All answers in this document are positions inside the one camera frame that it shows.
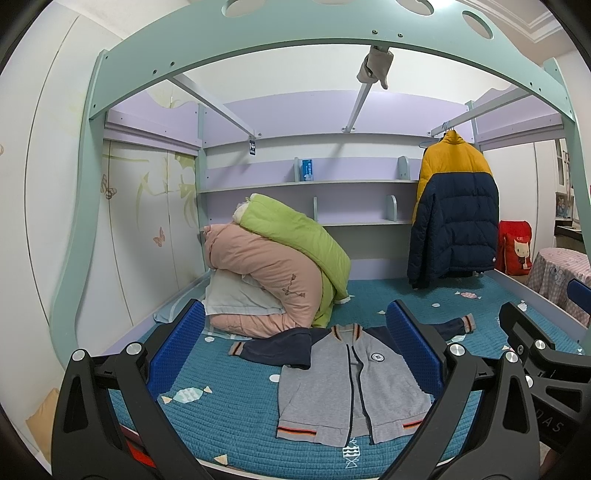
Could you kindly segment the white pillow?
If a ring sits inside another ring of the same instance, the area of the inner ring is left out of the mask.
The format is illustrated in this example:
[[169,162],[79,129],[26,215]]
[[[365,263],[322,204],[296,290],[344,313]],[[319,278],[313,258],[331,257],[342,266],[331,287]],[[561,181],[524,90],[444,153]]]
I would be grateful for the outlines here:
[[228,270],[215,270],[205,289],[207,315],[273,315],[286,312],[283,304],[252,279]]

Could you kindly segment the green folded quilt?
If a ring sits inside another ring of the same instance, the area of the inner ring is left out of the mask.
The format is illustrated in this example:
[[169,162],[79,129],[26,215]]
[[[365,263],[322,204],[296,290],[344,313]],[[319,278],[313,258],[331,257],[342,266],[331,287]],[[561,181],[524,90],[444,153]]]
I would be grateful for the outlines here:
[[322,297],[311,325],[327,327],[335,303],[349,299],[352,262],[339,243],[314,219],[259,193],[239,204],[232,220],[245,230],[301,252],[318,266]]

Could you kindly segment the grey cloth on rail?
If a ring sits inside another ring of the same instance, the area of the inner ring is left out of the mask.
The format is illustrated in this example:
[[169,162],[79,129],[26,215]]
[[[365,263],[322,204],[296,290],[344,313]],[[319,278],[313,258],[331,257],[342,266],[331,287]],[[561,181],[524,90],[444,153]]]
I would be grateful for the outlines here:
[[384,90],[388,90],[388,73],[393,61],[394,54],[389,49],[382,50],[372,46],[368,55],[363,59],[356,79],[363,84],[379,83]]

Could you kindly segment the yellow navy puffer jacket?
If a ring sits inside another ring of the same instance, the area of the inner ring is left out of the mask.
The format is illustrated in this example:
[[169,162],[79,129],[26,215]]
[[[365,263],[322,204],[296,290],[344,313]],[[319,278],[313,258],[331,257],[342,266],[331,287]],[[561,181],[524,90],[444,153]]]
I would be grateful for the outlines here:
[[485,156],[455,130],[423,155],[407,277],[415,289],[496,264],[499,191]]

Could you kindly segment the pink patterned tablecloth table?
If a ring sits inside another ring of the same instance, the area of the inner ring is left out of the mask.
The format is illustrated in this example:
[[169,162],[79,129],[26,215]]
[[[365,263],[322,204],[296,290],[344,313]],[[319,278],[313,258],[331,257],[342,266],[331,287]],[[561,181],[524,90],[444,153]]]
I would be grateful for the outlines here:
[[587,255],[565,248],[544,248],[533,262],[526,285],[587,327],[590,315],[567,295],[568,283],[573,279],[590,286]]

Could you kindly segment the lavender wall shelf unit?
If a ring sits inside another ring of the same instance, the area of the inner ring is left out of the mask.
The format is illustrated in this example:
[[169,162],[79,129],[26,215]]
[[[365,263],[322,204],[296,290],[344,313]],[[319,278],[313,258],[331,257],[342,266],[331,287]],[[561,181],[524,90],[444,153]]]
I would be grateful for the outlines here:
[[[256,140],[211,107],[200,112],[207,220],[226,222],[252,193],[327,229],[352,260],[353,280],[403,278],[424,148],[468,107],[425,96],[354,90],[276,94],[228,104]],[[314,179],[301,181],[301,159]]]

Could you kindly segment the blue box on shelf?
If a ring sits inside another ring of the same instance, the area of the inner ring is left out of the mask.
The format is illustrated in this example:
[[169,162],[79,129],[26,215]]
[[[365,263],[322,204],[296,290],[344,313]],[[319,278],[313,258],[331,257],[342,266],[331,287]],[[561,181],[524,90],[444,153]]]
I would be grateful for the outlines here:
[[308,182],[314,179],[314,165],[311,159],[301,159],[301,181]]

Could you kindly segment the pink folded quilt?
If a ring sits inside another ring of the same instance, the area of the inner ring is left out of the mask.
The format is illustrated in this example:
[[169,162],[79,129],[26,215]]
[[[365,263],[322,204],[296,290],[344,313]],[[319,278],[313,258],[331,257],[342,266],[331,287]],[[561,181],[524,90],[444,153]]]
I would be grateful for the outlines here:
[[283,305],[281,314],[213,314],[211,325],[228,333],[269,338],[294,328],[310,328],[322,303],[322,271],[293,248],[249,232],[235,223],[204,229],[207,265],[249,275]]

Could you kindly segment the red cartoon bag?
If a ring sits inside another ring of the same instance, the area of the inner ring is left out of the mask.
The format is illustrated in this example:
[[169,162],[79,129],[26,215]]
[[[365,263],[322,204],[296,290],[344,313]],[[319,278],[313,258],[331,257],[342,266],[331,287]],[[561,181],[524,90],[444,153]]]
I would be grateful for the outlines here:
[[528,275],[533,265],[532,238],[527,221],[500,221],[495,268],[511,276]]

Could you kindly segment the teal quilted bed mat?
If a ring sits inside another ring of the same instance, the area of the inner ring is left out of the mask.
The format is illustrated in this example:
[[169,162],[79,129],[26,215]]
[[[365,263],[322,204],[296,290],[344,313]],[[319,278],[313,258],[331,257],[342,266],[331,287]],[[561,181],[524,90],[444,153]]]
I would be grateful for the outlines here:
[[[550,316],[523,295],[477,275],[415,290],[406,279],[349,282],[348,303],[335,307],[332,323],[381,327],[391,302],[400,300],[424,324],[472,314],[477,328],[457,340],[477,356],[499,358],[508,350],[499,311],[511,302],[550,337],[557,350],[585,350]],[[250,362],[229,351],[232,340],[202,333],[157,404],[190,452],[200,461],[281,479],[371,479],[403,452],[410,435],[375,443],[355,432],[344,447],[286,440],[276,435],[281,376],[290,369]]]

